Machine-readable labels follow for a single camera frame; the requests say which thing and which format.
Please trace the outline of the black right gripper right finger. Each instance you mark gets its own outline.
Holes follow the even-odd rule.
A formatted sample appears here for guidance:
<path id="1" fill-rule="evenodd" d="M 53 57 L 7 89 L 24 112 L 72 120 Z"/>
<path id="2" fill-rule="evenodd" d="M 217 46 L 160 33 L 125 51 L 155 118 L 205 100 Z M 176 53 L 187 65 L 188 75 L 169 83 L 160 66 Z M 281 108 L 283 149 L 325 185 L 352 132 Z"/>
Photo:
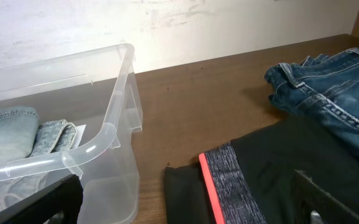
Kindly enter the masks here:
<path id="1" fill-rule="evenodd" d="M 359 215 L 320 188 L 303 171 L 295 170 L 292 178 L 295 223 L 359 224 Z"/>

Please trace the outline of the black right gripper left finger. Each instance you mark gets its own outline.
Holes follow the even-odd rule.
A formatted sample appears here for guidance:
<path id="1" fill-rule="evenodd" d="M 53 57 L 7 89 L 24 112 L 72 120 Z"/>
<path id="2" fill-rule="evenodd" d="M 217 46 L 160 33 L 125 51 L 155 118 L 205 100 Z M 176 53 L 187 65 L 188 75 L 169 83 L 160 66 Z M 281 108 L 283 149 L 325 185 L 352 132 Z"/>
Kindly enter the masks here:
<path id="1" fill-rule="evenodd" d="M 76 224 L 83 203 L 79 176 L 70 174 L 0 212 L 0 224 Z"/>

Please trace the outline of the light blue jeans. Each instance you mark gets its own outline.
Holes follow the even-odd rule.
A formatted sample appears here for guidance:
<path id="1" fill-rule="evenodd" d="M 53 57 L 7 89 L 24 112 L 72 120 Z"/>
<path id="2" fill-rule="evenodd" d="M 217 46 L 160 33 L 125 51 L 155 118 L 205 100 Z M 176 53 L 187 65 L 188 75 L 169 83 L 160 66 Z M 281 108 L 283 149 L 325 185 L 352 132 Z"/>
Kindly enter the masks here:
<path id="1" fill-rule="evenodd" d="M 34 108 L 17 106 L 0 110 L 0 164 L 67 151 L 77 129 L 65 119 L 39 123 Z M 46 173 L 0 182 L 0 211 L 45 187 Z"/>

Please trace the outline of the clear plastic storage bin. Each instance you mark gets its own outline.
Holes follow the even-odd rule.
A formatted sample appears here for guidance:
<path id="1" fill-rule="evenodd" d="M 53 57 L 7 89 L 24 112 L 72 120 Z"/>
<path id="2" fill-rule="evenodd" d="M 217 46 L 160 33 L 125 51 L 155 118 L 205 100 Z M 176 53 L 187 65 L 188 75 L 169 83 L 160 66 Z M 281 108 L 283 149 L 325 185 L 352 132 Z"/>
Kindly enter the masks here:
<path id="1" fill-rule="evenodd" d="M 0 110 L 26 106 L 40 124 L 86 125 L 75 149 L 0 164 L 0 182 L 46 173 L 46 188 L 75 174 L 83 187 L 77 223 L 132 222 L 140 178 L 131 137 L 142 129 L 133 60 L 134 47 L 119 44 L 0 69 Z"/>

